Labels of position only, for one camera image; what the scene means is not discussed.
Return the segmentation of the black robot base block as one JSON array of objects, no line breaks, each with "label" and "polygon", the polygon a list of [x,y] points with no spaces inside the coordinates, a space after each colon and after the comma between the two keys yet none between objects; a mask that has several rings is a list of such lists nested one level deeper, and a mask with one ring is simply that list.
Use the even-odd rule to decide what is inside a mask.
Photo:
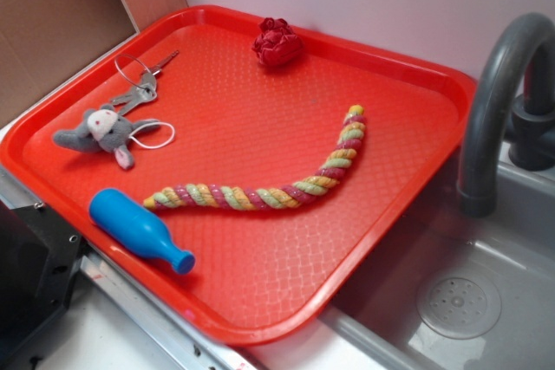
[{"label": "black robot base block", "polygon": [[50,207],[1,205],[1,366],[69,308],[81,234]]}]

